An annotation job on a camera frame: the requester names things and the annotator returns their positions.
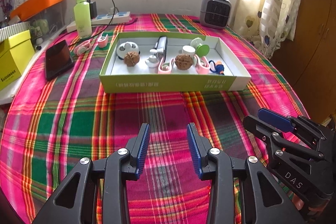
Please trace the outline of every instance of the orange lid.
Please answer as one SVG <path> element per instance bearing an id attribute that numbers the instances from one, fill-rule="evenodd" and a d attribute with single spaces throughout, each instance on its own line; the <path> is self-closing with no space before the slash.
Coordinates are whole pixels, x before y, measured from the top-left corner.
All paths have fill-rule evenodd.
<path id="1" fill-rule="evenodd" d="M 18 16 L 21 21 L 25 21 L 61 1 L 63 0 L 27 0 L 15 10 L 11 11 L 10 18 Z"/>

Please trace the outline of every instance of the plaid tablecloth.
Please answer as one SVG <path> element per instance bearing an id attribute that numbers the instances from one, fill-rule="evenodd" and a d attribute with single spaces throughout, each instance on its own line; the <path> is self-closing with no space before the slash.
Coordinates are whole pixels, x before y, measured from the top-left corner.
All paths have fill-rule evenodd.
<path id="1" fill-rule="evenodd" d="M 198 131 L 228 155 L 256 155 L 265 162 L 265 147 L 244 130 L 243 117 L 256 115 L 261 107 L 283 115 L 307 115 L 280 73 L 230 29 L 201 27 L 189 16 L 133 17 L 138 20 L 115 27 L 111 39 L 128 31 L 218 36 L 245 65 L 251 81 L 241 92 L 105 94 L 99 72 L 108 46 L 100 49 L 95 43 L 89 52 L 74 55 L 74 68 L 51 82 L 45 79 L 42 55 L 12 103 L 0 146 L 0 186 L 26 223 L 80 158 L 107 157 L 124 147 L 142 122 L 150 123 L 152 133 L 143 175 L 127 182 L 132 224 L 205 223 L 210 183 L 194 173 L 187 123 L 196 123 Z M 78 38 L 69 34 L 66 39 L 71 44 Z M 236 198 L 236 223 L 240 222 Z"/>

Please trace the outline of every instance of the lotion bottle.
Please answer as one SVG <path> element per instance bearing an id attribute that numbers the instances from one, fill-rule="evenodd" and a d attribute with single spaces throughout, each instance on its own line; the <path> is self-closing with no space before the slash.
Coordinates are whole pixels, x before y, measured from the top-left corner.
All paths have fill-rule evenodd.
<path id="1" fill-rule="evenodd" d="M 90 4 L 85 0 L 76 0 L 77 4 L 73 8 L 78 36 L 80 38 L 90 37 L 92 34 Z"/>

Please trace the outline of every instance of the wooden wardrobe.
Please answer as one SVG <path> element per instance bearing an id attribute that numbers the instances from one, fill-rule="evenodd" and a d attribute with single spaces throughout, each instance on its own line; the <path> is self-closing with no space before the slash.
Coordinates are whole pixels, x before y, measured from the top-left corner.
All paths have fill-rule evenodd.
<path id="1" fill-rule="evenodd" d="M 282 42 L 270 61 L 314 121 L 335 112 L 336 0 L 301 0 L 294 41 Z"/>

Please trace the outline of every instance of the metal bolt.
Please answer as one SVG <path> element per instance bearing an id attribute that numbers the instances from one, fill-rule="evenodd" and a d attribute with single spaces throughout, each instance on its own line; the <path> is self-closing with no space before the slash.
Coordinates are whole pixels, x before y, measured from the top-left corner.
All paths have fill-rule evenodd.
<path id="1" fill-rule="evenodd" d="M 90 162 L 90 159 L 89 158 L 81 158 L 81 160 L 79 161 L 81 164 L 88 164 Z"/>
<path id="2" fill-rule="evenodd" d="M 249 156 L 249 162 L 255 164 L 258 161 L 258 159 L 255 156 Z"/>
<path id="3" fill-rule="evenodd" d="M 218 148 L 211 148 L 210 153 L 213 155 L 218 155 L 221 151 Z"/>
<path id="4" fill-rule="evenodd" d="M 120 149 L 118 150 L 118 154 L 119 154 L 119 155 L 126 155 L 127 152 L 128 152 L 128 150 L 127 150 L 126 148 L 120 148 Z"/>
<path id="5" fill-rule="evenodd" d="M 275 153 L 278 155 L 278 156 L 282 156 L 283 152 L 281 150 L 277 150 L 275 151 Z"/>

